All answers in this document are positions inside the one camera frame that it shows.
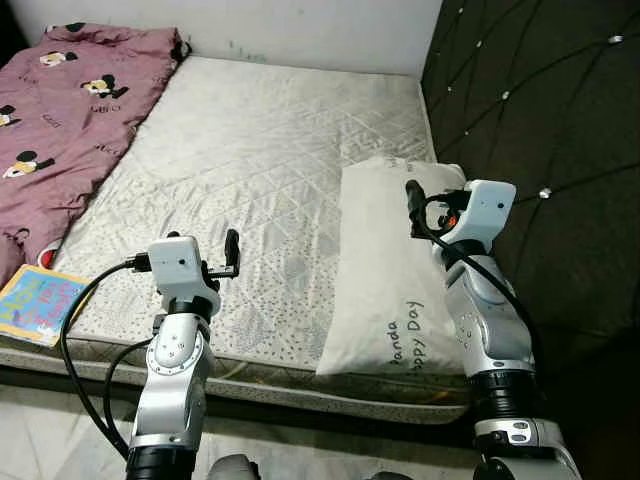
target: mattress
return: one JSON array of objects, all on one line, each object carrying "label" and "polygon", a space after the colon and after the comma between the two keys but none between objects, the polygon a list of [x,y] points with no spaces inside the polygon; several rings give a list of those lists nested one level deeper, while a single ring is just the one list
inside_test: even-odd
[{"label": "mattress", "polygon": [[[91,278],[172,230],[221,263],[235,228],[241,273],[222,282],[211,323],[214,377],[224,378],[211,379],[210,392],[450,421],[465,408],[462,378],[313,373],[333,312],[341,169],[376,154],[434,161],[423,105],[410,77],[191,57],[71,228],[55,268]],[[101,378],[117,345],[148,338],[159,305],[150,274],[104,282],[70,332],[84,374]],[[59,367],[53,352],[2,342],[5,364]],[[143,358],[131,362],[121,380],[143,382]]]}]

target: tile floor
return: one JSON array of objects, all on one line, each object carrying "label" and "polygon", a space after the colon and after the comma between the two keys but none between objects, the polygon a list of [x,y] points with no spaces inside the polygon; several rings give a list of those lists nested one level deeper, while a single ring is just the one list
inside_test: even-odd
[{"label": "tile floor", "polygon": [[[134,407],[114,403],[117,418]],[[128,438],[130,422],[119,422]],[[0,386],[0,480],[124,478],[124,462],[70,394]],[[365,480],[381,470],[414,480],[470,480],[473,451],[207,418],[194,480],[221,456],[245,453],[264,480]]]}]

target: white pillow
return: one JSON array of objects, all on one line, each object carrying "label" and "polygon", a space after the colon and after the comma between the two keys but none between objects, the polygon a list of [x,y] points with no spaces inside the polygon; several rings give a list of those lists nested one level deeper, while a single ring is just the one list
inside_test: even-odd
[{"label": "white pillow", "polygon": [[335,310],[318,375],[462,373],[431,242],[410,237],[407,180],[425,194],[460,188],[457,165],[373,157],[342,171]]}]

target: children's book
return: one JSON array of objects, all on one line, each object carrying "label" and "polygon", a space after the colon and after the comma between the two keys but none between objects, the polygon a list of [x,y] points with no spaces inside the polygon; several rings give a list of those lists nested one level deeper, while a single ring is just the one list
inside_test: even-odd
[{"label": "children's book", "polygon": [[22,265],[0,291],[0,334],[55,346],[65,315],[88,283],[84,278]]}]

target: blanket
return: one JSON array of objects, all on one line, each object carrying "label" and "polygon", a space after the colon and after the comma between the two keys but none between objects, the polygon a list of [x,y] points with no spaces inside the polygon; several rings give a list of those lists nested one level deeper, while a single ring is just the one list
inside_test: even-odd
[{"label": "blanket", "polygon": [[182,53],[175,28],[75,23],[0,70],[0,287],[52,263]]}]

